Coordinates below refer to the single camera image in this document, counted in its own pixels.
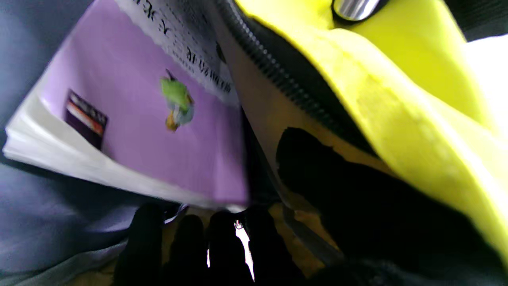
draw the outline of book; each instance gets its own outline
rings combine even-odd
[[[6,127],[4,155],[202,207],[247,200],[241,107],[200,1],[95,0]]]

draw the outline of gray fabric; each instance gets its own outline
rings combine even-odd
[[[127,240],[105,249],[88,251],[77,254],[64,262],[34,275],[15,275],[14,277],[0,278],[0,286],[55,286],[71,281],[76,275],[87,270],[99,268],[113,258],[117,257],[127,245]]]
[[[0,1],[0,146],[8,119],[89,3]],[[0,277],[119,243],[146,202],[157,200],[0,156]]]

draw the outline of bag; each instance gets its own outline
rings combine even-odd
[[[208,5],[273,171],[284,130],[303,129],[465,214],[508,263],[508,145],[444,2],[390,0],[347,25],[331,0]],[[286,205],[311,209],[275,177]]]

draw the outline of green bird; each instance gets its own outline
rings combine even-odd
[[[187,87],[168,72],[169,78],[161,78],[161,90],[170,114],[166,119],[166,127],[172,131],[188,122],[194,116],[194,101]]]

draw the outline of yellow bag lining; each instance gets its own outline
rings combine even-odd
[[[489,113],[460,48],[464,40],[441,1],[392,0],[351,27],[355,33],[332,29],[330,1],[236,1],[307,57],[397,175],[468,215],[508,264],[508,148],[488,130]],[[381,47],[356,33],[379,35],[374,42]],[[397,54],[404,49],[414,50]],[[448,76],[433,77],[435,67],[411,59],[419,54],[440,59],[439,71]]]

